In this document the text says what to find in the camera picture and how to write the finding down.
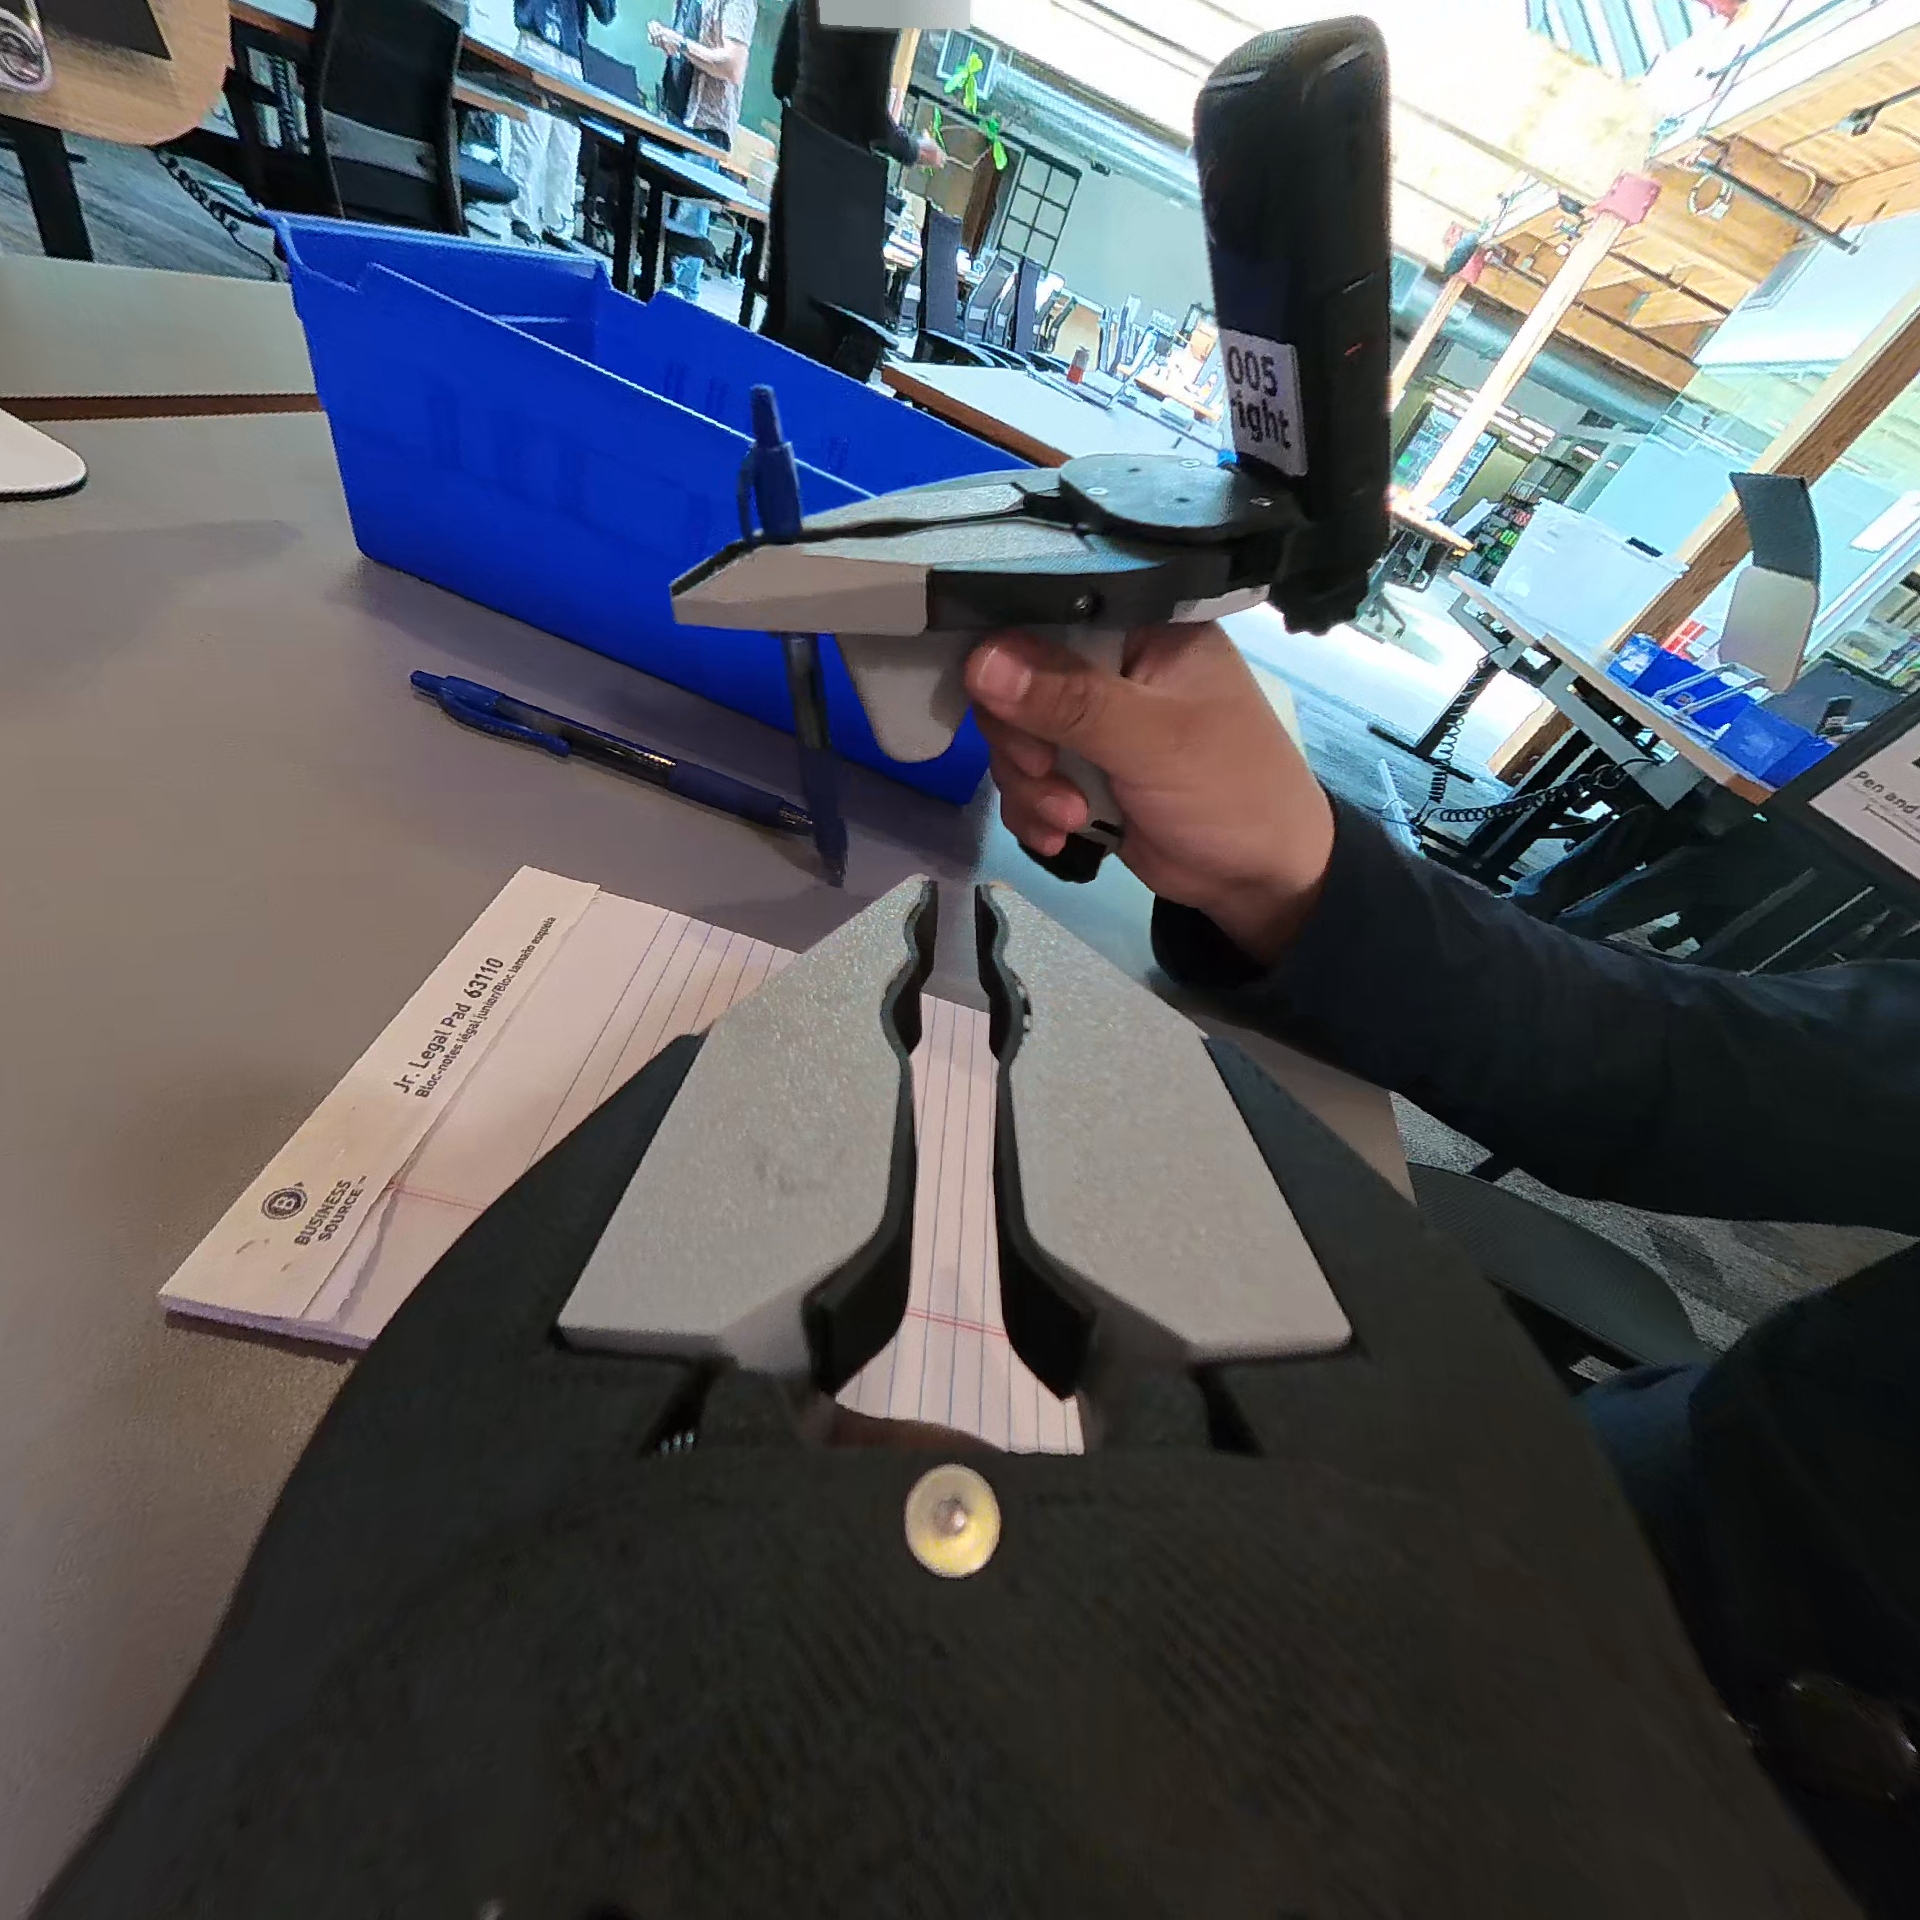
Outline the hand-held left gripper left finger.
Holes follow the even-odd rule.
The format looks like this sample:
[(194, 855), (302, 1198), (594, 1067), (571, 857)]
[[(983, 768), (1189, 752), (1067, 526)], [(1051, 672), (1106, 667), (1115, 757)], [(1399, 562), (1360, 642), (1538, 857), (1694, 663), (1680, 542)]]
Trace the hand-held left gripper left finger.
[(832, 1394), (891, 1342), (937, 919), (905, 880), (706, 1029), (560, 1310), (569, 1346)]

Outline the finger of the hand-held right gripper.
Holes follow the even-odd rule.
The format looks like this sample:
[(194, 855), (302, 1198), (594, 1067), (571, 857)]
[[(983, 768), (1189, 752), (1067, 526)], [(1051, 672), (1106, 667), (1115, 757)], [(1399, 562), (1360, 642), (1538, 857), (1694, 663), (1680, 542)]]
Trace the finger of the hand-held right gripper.
[(827, 633), (882, 752), (933, 761), (967, 711), (951, 615), (930, 578), (987, 555), (981, 539), (825, 539), (731, 544), (670, 585), (674, 619), (743, 633)]
[(937, 485), (864, 496), (841, 507), (809, 512), (798, 533), (779, 539), (754, 533), (715, 553), (722, 569), (761, 549), (784, 553), (830, 542), (933, 542), (930, 562), (946, 567), (1065, 569), (1070, 526), (1049, 517), (1061, 505), (1054, 469), (997, 469)]

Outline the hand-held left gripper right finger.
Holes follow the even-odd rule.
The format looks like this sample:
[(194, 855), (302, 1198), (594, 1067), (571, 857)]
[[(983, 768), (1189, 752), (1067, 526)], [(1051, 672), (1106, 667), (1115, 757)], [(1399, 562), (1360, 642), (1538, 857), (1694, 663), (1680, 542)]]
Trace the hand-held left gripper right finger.
[(1058, 1399), (1353, 1339), (1209, 1038), (1003, 882), (976, 887), (1001, 1323)]

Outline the blue retractable pen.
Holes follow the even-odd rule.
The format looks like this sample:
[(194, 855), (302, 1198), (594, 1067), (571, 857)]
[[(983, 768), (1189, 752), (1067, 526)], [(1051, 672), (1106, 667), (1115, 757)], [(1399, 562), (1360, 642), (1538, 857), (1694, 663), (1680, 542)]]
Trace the blue retractable pen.
[(553, 759), (601, 766), (610, 773), (658, 786), (679, 800), (725, 811), (761, 830), (814, 834), (814, 821), (798, 802), (763, 786), (715, 773), (699, 761), (658, 752), (626, 736), (526, 704), (478, 681), (416, 670), (409, 683), (416, 695), (432, 702), (432, 706), (462, 729), (505, 738)]
[[(736, 478), (736, 512), (741, 539), (750, 551), (759, 551), (768, 544), (791, 544), (800, 535), (800, 464), (786, 441), (775, 389), (754, 384), (750, 407), (752, 443)], [(779, 642), (811, 846), (827, 882), (841, 887), (848, 875), (848, 825), (830, 734), (821, 640), (816, 633), (782, 631)]]

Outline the white lined legal pad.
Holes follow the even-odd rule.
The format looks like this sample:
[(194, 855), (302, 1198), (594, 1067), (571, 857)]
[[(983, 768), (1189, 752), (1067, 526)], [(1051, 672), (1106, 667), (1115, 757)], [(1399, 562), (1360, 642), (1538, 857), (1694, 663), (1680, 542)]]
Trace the white lined legal pad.
[[(521, 869), (160, 1289), (210, 1323), (363, 1351), (469, 1225), (672, 1040), (791, 951)], [(921, 999), (901, 1330), (841, 1401), (1067, 1454), (1081, 1419), (1013, 1353), (992, 1248), (990, 1019)]]

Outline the narrow blue plastic bin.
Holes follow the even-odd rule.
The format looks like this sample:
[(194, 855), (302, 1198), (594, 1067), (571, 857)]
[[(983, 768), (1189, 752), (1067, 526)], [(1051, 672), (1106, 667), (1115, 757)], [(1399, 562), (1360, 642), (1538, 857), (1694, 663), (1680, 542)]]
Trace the narrow blue plastic bin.
[(382, 565), (791, 731), (777, 642), (670, 585), (738, 535), (752, 389), (805, 512), (1015, 462), (594, 256), (279, 213), (352, 533)]

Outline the person's right forearm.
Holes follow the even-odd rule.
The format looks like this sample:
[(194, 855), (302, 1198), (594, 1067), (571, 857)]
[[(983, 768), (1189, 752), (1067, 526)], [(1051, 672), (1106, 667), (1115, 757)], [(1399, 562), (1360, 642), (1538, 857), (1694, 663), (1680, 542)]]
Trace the person's right forearm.
[(1561, 1193), (1733, 1221), (1918, 1230), (1918, 965), (1742, 976), (1593, 944), (1335, 805), (1273, 962), (1154, 903), (1166, 974), (1399, 1093)]

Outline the long wooden office desk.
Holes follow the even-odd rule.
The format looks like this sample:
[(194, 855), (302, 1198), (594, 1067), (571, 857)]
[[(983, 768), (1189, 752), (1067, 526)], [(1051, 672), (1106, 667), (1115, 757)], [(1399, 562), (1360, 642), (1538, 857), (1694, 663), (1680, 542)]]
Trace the long wooden office desk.
[[(610, 155), (613, 279), (622, 293), (651, 297), (663, 277), (667, 201), (704, 201), (736, 217), (759, 263), (768, 206), (731, 162), (640, 103), (587, 80), (546, 75), (517, 59), (512, 5), (482, 5), (485, 23), (464, 27), (457, 114), (491, 112), (514, 121), (537, 105), (571, 121)], [(320, 213), (318, 174), (306, 149), (304, 66), (315, 5), (229, 5), (231, 59), (224, 101), (235, 130), (235, 181), (251, 201), (288, 213)]]

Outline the grey desk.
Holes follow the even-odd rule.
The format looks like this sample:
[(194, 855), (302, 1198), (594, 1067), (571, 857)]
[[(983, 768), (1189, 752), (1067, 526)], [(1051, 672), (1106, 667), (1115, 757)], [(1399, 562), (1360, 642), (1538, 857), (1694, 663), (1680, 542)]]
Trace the grey desk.
[(288, 1360), (130, 1333), (270, 1045), (418, 958), (437, 773), (267, 583), (295, 526), (5, 537), (5, 1758), (183, 1696), (32, 1915), (1413, 1915), (1403, 1538), (1280, 1369), (1120, 1447), (834, 1447), (766, 1371), (558, 1317), (706, 1045), (512, 1184), (293, 1461)]

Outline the person's right hand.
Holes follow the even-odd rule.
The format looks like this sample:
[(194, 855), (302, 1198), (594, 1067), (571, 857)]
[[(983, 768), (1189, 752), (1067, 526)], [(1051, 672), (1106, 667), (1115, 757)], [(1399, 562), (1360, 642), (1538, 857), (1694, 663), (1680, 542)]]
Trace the person's right hand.
[(1131, 631), (1122, 670), (1006, 631), (967, 658), (999, 816), (1035, 857), (1090, 823), (1067, 761), (1104, 775), (1120, 859), (1269, 965), (1321, 896), (1337, 825), (1323, 786), (1218, 624)]

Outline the green plant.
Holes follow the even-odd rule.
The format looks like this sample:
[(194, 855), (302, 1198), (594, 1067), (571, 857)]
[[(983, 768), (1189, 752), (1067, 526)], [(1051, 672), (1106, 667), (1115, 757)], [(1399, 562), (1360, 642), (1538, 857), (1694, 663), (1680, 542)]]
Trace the green plant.
[(987, 155), (992, 158), (994, 171), (1003, 174), (1008, 167), (1008, 151), (1001, 135), (1001, 119), (994, 112), (985, 112), (999, 75), (997, 59), (997, 55), (987, 59), (969, 41), (965, 57), (960, 57), (958, 64), (942, 66), (942, 101), (951, 103), (962, 117), (967, 117), (971, 130), (987, 142)]

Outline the white storage box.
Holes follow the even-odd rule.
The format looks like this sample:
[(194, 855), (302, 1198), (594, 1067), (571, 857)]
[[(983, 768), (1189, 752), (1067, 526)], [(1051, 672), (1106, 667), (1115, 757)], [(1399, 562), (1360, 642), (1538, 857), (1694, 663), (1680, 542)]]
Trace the white storage box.
[(1488, 592), (1529, 631), (1595, 651), (1682, 571), (1595, 517), (1541, 501)]

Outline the grey folded cardboard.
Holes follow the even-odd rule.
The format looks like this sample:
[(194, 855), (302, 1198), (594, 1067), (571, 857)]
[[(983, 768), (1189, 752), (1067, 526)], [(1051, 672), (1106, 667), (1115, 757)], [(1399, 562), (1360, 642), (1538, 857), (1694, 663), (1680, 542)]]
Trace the grey folded cardboard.
[(1776, 471), (1735, 471), (1733, 494), (1749, 535), (1719, 631), (1719, 661), (1771, 693), (1803, 667), (1817, 619), (1822, 544), (1810, 485)]

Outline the black office chair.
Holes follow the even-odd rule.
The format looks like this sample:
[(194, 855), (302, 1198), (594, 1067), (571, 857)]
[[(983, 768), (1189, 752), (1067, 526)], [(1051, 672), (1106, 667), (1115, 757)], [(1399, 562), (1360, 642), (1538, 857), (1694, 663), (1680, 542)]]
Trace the black office chair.
[(318, 2), (306, 46), (306, 149), (320, 213), (464, 233), (466, 201), (510, 206), (514, 181), (459, 153), (464, 2)]

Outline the small blue desktop bins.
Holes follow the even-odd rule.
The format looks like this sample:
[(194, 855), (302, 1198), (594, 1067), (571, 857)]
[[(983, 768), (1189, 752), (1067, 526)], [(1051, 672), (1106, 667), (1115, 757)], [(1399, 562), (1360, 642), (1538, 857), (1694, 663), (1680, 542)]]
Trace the small blue desktop bins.
[(1778, 711), (1760, 677), (1739, 665), (1694, 663), (1648, 635), (1634, 635), (1605, 674), (1675, 722), (1682, 736), (1769, 789), (1835, 752), (1835, 741)]

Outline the person's dark clothing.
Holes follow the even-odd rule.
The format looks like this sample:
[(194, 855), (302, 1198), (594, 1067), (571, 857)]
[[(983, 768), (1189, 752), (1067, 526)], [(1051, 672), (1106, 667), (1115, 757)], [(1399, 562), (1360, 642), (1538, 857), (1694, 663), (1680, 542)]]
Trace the person's dark clothing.
[(1870, 1915), (1915, 1915), (1915, 1248), (1577, 1408), (1790, 1810)]

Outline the black framed marker sign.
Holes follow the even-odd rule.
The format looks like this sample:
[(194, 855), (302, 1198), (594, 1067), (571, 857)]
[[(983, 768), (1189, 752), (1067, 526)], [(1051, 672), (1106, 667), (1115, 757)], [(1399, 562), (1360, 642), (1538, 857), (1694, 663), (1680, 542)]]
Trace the black framed marker sign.
[(1918, 695), (1886, 709), (1819, 763), (1776, 789), (1760, 814), (1824, 857), (1918, 907)]

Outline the wooden instruction board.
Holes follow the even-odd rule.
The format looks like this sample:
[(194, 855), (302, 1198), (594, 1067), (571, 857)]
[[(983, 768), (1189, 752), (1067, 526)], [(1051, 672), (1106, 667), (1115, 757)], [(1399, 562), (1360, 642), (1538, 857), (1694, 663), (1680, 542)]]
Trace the wooden instruction board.
[(5, 2), (2, 114), (153, 149), (194, 130), (231, 59), (226, 2)]

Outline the wooden post red bracket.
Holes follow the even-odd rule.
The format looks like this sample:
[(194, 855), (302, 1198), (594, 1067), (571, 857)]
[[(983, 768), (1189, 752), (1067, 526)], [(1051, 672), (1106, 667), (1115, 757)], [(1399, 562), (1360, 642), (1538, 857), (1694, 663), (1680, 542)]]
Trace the wooden post red bracket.
[(1616, 240), (1630, 226), (1646, 222), (1657, 197), (1659, 185), (1653, 176), (1621, 174), (1609, 192), (1579, 219), (1559, 272), (1547, 281), (1536, 304), (1515, 327), (1509, 345), (1497, 357), (1486, 382), (1463, 407), (1461, 418), (1440, 450), (1429, 459), (1417, 485), (1399, 496), (1399, 507), (1406, 517), (1431, 517), (1438, 494), (1472, 455), (1479, 437), (1520, 384), (1538, 350), (1545, 347), (1559, 322), (1568, 315)]

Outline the thick wooden post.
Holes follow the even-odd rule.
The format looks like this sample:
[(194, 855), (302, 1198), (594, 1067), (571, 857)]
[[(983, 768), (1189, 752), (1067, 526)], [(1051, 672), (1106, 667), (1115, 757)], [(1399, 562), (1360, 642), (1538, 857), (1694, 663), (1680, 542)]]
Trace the thick wooden post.
[(1563, 507), (1685, 565), (1623, 631), (1584, 656), (1605, 661), (1632, 633), (1721, 633), (1746, 530), (1733, 473), (1810, 485), (1822, 544), (1808, 656), (1847, 635), (1915, 562), (1915, 258), (1877, 245), (1806, 256), (1767, 277), (1696, 354), (1689, 384), (1621, 459), (1598, 462)]

